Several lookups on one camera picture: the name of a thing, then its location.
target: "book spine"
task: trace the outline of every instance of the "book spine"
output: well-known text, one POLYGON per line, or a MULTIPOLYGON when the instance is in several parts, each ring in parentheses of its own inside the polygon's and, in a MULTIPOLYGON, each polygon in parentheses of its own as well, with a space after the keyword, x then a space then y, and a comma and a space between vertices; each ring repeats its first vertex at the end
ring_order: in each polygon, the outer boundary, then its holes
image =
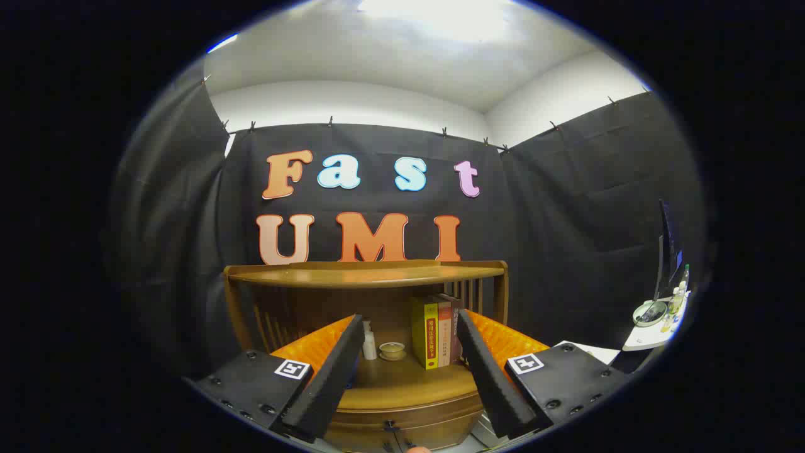
POLYGON ((461 353, 461 341, 458 339, 458 313, 461 310, 460 306, 454 305, 452 307, 452 330, 450 334, 450 363, 456 362, 460 357, 461 353))
POLYGON ((452 310, 450 302, 439 302, 439 366, 450 364, 450 346, 452 343, 452 310))
POLYGON ((425 369, 439 367, 439 308, 437 304, 425 304, 425 369))

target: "white table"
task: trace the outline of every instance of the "white table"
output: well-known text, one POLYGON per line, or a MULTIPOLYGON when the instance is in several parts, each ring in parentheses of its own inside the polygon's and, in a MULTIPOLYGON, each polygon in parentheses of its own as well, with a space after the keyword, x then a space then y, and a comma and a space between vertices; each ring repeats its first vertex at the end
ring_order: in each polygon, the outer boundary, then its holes
MULTIPOLYGON (((679 312, 677 312, 677 316, 679 316, 679 320, 671 324, 670 330, 668 332, 661 332, 660 330, 663 328, 663 322, 657 322, 653 326, 648 327, 637 327, 635 326, 632 329, 632 333, 629 335, 629 338, 626 339, 626 343, 623 344, 624 351, 642 351, 644 349, 653 349, 655 347, 660 347, 665 343, 668 343, 668 340, 674 336, 676 333, 676 329, 679 328, 679 325, 682 324, 682 317, 685 315, 685 308, 687 308, 687 297, 690 296, 691 292, 687 291, 685 293, 685 298, 682 300, 682 305, 679 307, 679 312)), ((663 301, 668 303, 671 298, 665 297, 663 299, 658 299, 659 301, 663 301)))
POLYGON ((608 364, 608 365, 612 364, 612 361, 615 360, 615 357, 620 352, 618 349, 606 349, 604 347, 588 346, 586 344, 576 343, 574 341, 567 341, 567 340, 564 340, 561 343, 557 343, 556 345, 554 345, 554 347, 557 347, 560 344, 565 344, 565 343, 573 343, 573 344, 575 344, 582 351, 589 353, 590 355, 592 355, 596 359, 599 359, 601 362, 604 362, 605 364, 608 364))

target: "black curtain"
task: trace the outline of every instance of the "black curtain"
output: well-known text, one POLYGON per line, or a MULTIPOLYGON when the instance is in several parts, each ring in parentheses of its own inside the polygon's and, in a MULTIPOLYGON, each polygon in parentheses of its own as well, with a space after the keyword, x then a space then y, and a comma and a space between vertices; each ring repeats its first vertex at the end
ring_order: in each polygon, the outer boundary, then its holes
POLYGON ((202 83, 203 62, 159 97, 134 132, 110 200, 108 265, 135 331, 174 372, 210 360, 208 312, 220 304, 217 186, 229 135, 202 83))
MULTIPOLYGON (((685 261, 701 269, 704 210, 692 154, 663 104, 641 94, 602 107, 509 152, 472 140, 396 127, 303 124, 236 134, 223 129, 200 82, 200 65, 171 85, 144 118, 120 163, 113 190, 111 271, 134 327, 155 357, 188 376, 209 372, 239 351, 221 271, 261 264, 256 218, 277 214, 279 251, 294 251, 293 214, 312 214, 308 260, 341 257, 345 211, 375 231, 388 213, 405 214, 406 258, 434 259, 433 218, 455 215, 462 260, 510 266, 509 324, 544 343, 563 339, 620 349, 634 308, 653 293, 667 200, 685 261), (274 154, 311 150, 294 193, 262 199, 274 154), (324 158, 359 162, 354 189, 326 189, 324 158), (427 184, 403 192, 394 162, 418 157, 427 184), (481 189, 465 196, 453 166, 469 160, 481 189)), ((493 307, 487 280, 485 312, 493 307)))
MULTIPOLYGON (((240 131, 226 158, 218 200, 218 238, 227 264, 262 264, 255 223, 262 214, 283 217, 278 242, 279 252, 285 256, 294 251, 294 229, 288 219, 294 214, 313 215, 316 220, 310 227, 309 261, 340 259, 341 226, 336 216, 345 211, 363 214, 372 231, 386 214, 405 214, 405 254, 409 260, 436 258, 439 231, 433 219, 439 215, 459 218, 456 243, 462 260, 506 260, 512 266, 518 246, 513 234, 514 207, 497 149, 432 132, 358 124, 300 124, 240 131), (313 161, 303 165, 299 182, 289 183, 293 194, 262 199, 269 174, 266 159, 302 150, 311 150, 313 161), (322 161, 336 154, 349 154, 358 160, 358 187, 326 189, 318 184, 316 177, 324 169, 322 161), (418 157, 427 166, 427 183, 419 192, 400 191, 394 184, 394 162, 403 156, 418 157), (461 192, 458 173, 453 169, 465 160, 478 173, 473 182, 481 192, 474 198, 461 192)), ((515 273, 512 278, 516 281, 519 275, 515 273)), ((491 313, 491 279, 485 288, 485 312, 491 313)), ((510 312, 520 310, 512 301, 510 312)), ((225 310, 217 317, 222 329, 218 332, 225 335, 225 342, 220 341, 213 354, 223 360, 238 346, 225 310)))
POLYGON ((502 155, 515 211, 522 301, 512 327, 547 344, 621 349, 631 314, 654 293, 658 199, 694 279, 704 200, 692 150, 656 94, 601 107, 502 155))

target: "pink letter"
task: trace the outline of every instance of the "pink letter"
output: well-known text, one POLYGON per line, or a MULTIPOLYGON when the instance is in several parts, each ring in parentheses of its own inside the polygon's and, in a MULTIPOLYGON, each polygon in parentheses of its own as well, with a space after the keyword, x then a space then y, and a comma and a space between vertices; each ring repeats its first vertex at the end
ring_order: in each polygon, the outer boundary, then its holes
POLYGON ((461 192, 464 192, 464 195, 470 198, 477 197, 478 194, 481 193, 481 190, 473 185, 473 177, 478 176, 478 170, 470 166, 469 160, 461 162, 453 167, 453 169, 458 172, 458 181, 459 185, 461 186, 461 192))
POLYGON ((308 232, 314 218, 310 214, 295 214, 288 221, 294 226, 294 254, 282 256, 277 248, 277 234, 283 218, 278 215, 265 214, 257 218, 260 230, 260 258, 265 264, 302 263, 308 260, 308 232))

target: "orange letter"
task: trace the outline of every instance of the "orange letter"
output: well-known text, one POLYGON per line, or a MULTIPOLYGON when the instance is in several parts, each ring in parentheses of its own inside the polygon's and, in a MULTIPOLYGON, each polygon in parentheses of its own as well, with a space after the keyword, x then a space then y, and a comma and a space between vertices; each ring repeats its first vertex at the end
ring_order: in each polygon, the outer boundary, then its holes
POLYGON ((277 247, 277 234, 283 218, 278 215, 261 215, 257 218, 260 229, 260 258, 265 264, 301 263, 308 260, 308 232, 314 218, 310 214, 292 215, 288 221, 294 226, 294 254, 282 256, 277 247))
POLYGON ((461 220, 455 215, 440 215, 433 219, 439 227, 439 256, 437 261, 461 261, 456 251, 456 228, 461 220))
POLYGON ((306 149, 269 156, 266 159, 269 164, 268 187, 262 191, 264 200, 287 197, 294 193, 294 188, 288 185, 288 177, 291 177, 291 181, 299 182, 302 177, 302 164, 294 162, 289 166, 288 164, 292 160, 301 160, 305 164, 310 164, 313 161, 313 153, 306 149))
POLYGON ((363 215, 357 212, 342 212, 336 216, 336 222, 342 229, 339 261, 357 261, 356 247, 364 261, 377 261, 381 250, 381 261, 406 260, 405 225, 408 224, 408 217, 405 214, 386 214, 375 234, 372 234, 363 215))

